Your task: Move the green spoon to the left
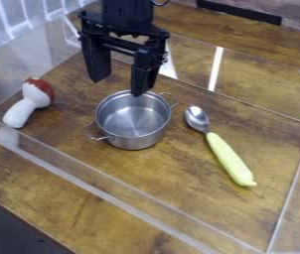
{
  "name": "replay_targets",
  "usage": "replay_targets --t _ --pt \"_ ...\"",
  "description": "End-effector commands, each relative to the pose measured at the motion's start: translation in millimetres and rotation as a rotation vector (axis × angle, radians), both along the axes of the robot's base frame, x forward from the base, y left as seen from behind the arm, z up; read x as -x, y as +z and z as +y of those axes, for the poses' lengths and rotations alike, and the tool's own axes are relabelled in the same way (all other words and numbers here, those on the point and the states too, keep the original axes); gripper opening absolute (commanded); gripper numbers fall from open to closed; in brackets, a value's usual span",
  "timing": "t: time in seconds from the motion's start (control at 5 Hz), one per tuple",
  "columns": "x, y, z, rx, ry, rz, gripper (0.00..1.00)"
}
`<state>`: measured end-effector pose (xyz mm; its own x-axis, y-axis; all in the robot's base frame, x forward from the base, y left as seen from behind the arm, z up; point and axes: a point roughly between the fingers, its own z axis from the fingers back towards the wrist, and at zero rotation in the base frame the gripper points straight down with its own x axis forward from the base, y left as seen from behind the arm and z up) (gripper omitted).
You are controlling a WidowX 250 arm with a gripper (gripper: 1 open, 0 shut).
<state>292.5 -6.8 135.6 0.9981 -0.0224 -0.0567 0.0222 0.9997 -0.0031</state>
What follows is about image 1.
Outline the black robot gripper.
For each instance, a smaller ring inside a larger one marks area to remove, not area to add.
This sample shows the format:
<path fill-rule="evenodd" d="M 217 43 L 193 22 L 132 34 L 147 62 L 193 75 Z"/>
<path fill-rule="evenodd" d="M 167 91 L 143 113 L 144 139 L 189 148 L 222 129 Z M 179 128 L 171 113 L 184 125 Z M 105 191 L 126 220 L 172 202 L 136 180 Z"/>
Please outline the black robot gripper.
<path fill-rule="evenodd" d="M 81 10 L 77 32 L 85 70 L 99 82 L 111 73 L 111 51 L 135 56 L 131 66 L 131 94 L 138 97 L 155 83 L 170 33 L 152 24 L 154 8 L 170 0 L 100 0 L 100 10 Z"/>

